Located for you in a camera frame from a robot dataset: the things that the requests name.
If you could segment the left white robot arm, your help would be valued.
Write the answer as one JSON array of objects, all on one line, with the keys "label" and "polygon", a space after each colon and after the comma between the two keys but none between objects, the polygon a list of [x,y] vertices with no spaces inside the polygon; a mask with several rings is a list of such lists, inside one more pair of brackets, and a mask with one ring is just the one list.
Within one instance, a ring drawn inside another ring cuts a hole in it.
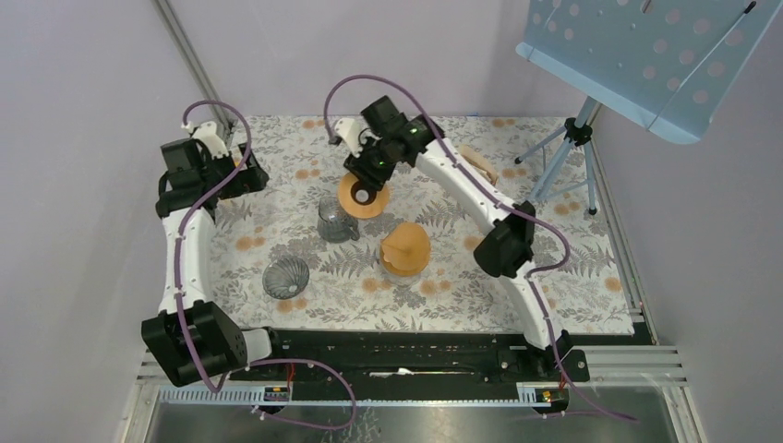
[{"label": "left white robot arm", "polygon": [[212,299],[211,242],[216,209],[223,199],[263,190],[268,174],[246,143],[235,163],[228,153],[210,152],[196,138],[162,145],[166,170],[155,210],[166,240],[166,279],[157,314],[141,323],[141,338],[176,387],[199,381],[222,388],[229,372],[251,367],[266,379],[286,367],[284,351],[270,344],[247,346],[242,330]]}]

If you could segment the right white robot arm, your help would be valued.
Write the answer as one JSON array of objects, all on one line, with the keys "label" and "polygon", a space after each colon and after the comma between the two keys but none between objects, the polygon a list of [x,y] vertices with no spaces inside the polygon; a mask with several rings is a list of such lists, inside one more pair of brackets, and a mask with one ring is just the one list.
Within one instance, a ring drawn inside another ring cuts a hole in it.
[{"label": "right white robot arm", "polygon": [[536,348],[529,356],[531,371],[544,380],[555,378],[567,362],[558,343],[561,334],[534,279],[540,271],[534,261],[535,228],[546,223],[532,204],[514,202],[482,178],[427,114],[410,119],[383,96],[361,116],[363,124],[344,117],[327,126],[331,143],[348,148],[344,166],[359,188],[378,196],[395,166],[404,162],[455,198],[483,234],[473,252],[476,264],[507,291],[524,338]]}]

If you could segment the grey glass pitcher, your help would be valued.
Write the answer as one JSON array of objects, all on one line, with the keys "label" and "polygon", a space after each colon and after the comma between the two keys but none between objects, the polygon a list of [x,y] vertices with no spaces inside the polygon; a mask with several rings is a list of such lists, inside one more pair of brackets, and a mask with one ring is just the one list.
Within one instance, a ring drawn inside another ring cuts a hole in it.
[{"label": "grey glass pitcher", "polygon": [[326,242],[340,244],[360,239],[358,220],[342,208],[338,198],[321,198],[318,215],[317,231]]}]

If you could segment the brown paper coffee filter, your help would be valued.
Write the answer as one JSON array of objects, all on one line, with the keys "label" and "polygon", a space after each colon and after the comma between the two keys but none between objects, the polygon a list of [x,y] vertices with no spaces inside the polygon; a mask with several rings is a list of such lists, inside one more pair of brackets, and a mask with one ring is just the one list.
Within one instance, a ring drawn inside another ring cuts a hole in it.
[{"label": "brown paper coffee filter", "polygon": [[407,262],[430,259],[431,244],[425,229],[413,222],[400,223],[380,241],[380,257],[403,268]]}]

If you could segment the orange coffee filter box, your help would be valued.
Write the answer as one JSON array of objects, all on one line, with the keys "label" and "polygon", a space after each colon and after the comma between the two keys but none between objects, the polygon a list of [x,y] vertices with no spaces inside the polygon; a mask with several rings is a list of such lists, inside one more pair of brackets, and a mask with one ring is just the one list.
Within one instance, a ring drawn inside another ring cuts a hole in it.
[{"label": "orange coffee filter box", "polygon": [[460,155],[470,163],[492,186],[499,181],[499,173],[483,155],[467,145],[458,148]]}]

